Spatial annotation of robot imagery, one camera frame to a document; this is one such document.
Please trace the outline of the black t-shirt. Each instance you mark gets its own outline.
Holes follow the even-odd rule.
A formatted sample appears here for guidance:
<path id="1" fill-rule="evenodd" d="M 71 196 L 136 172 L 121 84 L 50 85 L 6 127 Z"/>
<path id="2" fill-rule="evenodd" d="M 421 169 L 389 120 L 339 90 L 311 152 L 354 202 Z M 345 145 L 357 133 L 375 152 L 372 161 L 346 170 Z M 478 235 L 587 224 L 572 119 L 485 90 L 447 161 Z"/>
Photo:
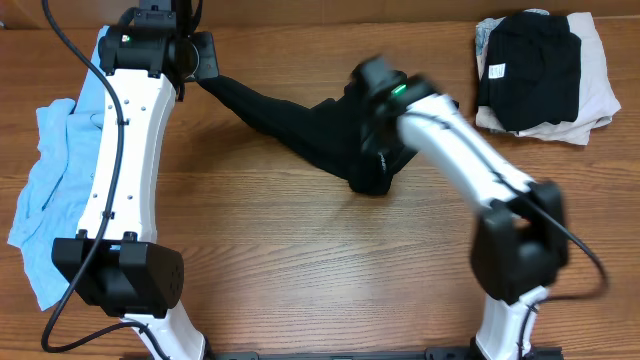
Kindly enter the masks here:
<path id="1" fill-rule="evenodd" d="M 401 144 L 361 148 L 365 117 L 357 91 L 348 84 L 344 95 L 308 108 L 262 95 L 219 75 L 199 85 L 254 130 L 277 139 L 311 165 L 348 182 L 355 193 L 383 196 L 393 177 L 416 155 Z"/>

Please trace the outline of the light blue t-shirt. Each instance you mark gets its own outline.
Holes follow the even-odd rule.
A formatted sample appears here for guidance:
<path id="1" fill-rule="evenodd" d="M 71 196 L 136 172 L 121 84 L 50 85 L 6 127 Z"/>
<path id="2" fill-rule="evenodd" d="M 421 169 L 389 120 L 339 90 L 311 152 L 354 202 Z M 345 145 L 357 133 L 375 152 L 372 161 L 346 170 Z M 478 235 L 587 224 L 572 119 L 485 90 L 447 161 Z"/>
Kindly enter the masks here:
<path id="1" fill-rule="evenodd" d="M 76 234 L 90 197 L 104 104 L 104 86 L 88 71 L 76 99 L 55 99 L 36 109 L 40 158 L 17 198 L 8 244 L 20 250 L 42 311 L 55 305 L 68 287 L 52 262 L 53 241 Z"/>

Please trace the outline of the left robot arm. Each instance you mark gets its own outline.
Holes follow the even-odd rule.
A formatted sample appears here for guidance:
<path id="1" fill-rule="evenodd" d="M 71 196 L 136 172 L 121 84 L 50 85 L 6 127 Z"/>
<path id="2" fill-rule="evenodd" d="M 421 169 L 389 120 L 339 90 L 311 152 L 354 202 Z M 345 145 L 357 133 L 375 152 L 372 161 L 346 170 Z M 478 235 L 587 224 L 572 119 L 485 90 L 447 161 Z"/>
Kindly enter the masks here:
<path id="1" fill-rule="evenodd" d="M 133 329 L 154 359 L 210 359 L 182 304 L 184 261 L 157 242 L 155 195 L 166 125 L 185 86 L 217 75 L 213 38 L 190 0 L 142 1 L 99 40 L 105 89 L 93 184 L 76 233 L 58 238 L 67 294 Z"/>

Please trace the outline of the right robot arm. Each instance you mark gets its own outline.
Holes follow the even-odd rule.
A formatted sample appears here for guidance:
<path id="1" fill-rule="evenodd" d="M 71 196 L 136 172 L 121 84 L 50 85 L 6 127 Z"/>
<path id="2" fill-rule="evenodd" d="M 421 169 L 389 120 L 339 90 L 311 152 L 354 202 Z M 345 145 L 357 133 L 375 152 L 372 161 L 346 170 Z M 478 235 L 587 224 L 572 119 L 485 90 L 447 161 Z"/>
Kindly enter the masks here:
<path id="1" fill-rule="evenodd" d="M 538 308 L 569 260 L 560 189 L 511 165 L 424 77 L 377 56 L 355 67 L 351 83 L 366 119 L 362 152 L 402 144 L 423 154 L 475 216 L 470 264 L 486 294 L 481 326 L 469 345 L 431 347 L 425 358 L 562 358 L 561 348 L 530 341 Z"/>

